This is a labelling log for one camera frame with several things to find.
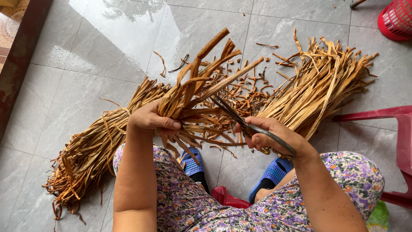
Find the black sock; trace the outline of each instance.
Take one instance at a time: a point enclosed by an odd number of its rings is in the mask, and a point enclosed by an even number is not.
[[[205,188],[207,194],[210,195],[209,187],[207,186],[206,179],[205,179],[205,173],[204,173],[204,172],[198,172],[198,173],[195,173],[195,174],[193,174],[193,175],[190,175],[189,177],[190,177],[193,181],[195,181],[196,183],[202,184],[203,187]]]
[[[273,181],[271,181],[271,180],[268,179],[268,178],[264,178],[264,179],[260,182],[259,186],[257,187],[257,189],[256,189],[256,191],[255,191],[255,193],[254,193],[254,195],[253,195],[250,203],[251,203],[251,204],[254,204],[254,203],[255,203],[256,194],[258,193],[258,191],[259,191],[260,189],[273,189],[275,186],[276,186],[276,185],[275,185],[275,183],[273,183]]]

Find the woman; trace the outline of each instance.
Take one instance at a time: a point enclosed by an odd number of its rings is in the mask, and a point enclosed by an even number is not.
[[[263,186],[267,186],[263,178],[251,192],[255,203],[248,209],[222,206],[204,191],[207,187],[195,183],[173,162],[170,153],[152,145],[154,128],[166,128],[164,133],[181,128],[178,120],[157,115],[158,106],[156,101],[131,115],[126,143],[115,156],[114,232],[368,231],[365,221],[382,194],[384,180],[362,155],[319,155],[276,119],[247,117],[247,123],[276,134],[294,148],[295,169],[272,189]],[[235,132],[240,132],[239,125]],[[245,139],[251,149],[270,146],[287,153],[263,134]]]

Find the floral dress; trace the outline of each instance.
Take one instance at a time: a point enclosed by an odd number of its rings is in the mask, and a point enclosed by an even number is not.
[[[113,159],[115,173],[123,154]],[[384,187],[375,163],[354,152],[321,154],[334,180],[366,221]],[[157,177],[157,230],[177,231],[313,231],[296,176],[247,209],[222,206],[173,162],[164,148],[153,146]]]

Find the hand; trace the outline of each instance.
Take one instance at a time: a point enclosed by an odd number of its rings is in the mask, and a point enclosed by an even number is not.
[[[127,128],[132,128],[139,133],[152,133],[153,129],[162,127],[171,130],[179,130],[182,124],[179,120],[161,117],[157,114],[160,99],[151,102],[136,111],[130,116]]]
[[[258,126],[283,139],[296,151],[297,158],[302,157],[303,154],[307,154],[308,152],[317,153],[316,150],[306,141],[306,139],[293,132],[285,125],[281,124],[275,118],[261,118],[250,116],[245,118],[245,121],[247,124]],[[234,131],[236,133],[241,132],[241,127],[238,123],[236,124]],[[254,134],[252,138],[246,136],[245,141],[250,149],[256,148],[258,151],[260,151],[263,146],[269,146],[281,153],[290,154],[290,152],[286,148],[264,134],[257,133]]]

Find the blue slipper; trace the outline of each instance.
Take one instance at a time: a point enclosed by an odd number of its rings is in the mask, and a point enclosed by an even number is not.
[[[286,172],[283,171],[279,165],[282,165]],[[252,191],[249,194],[249,202],[252,201],[253,196],[256,195],[256,191],[257,188],[260,185],[260,182],[264,179],[267,178],[269,180],[271,180],[275,185],[277,185],[282,179],[283,177],[285,177],[285,175],[290,172],[293,169],[292,167],[292,163],[287,160],[287,159],[281,159],[281,158],[276,158],[274,159],[269,166],[267,167],[266,171],[264,172],[262,178],[259,180],[259,182],[256,184],[256,186],[252,189]]]
[[[186,175],[191,176],[191,175],[193,175],[195,173],[198,173],[198,172],[204,172],[203,162],[202,162],[202,159],[200,157],[199,150],[196,147],[195,148],[189,147],[189,150],[196,156],[196,158],[199,161],[200,165],[197,165],[196,162],[193,160],[193,158],[190,157],[190,155],[187,152],[183,152],[182,153],[182,162],[181,162],[181,164],[183,164],[183,162],[185,162],[184,171],[185,171]]]

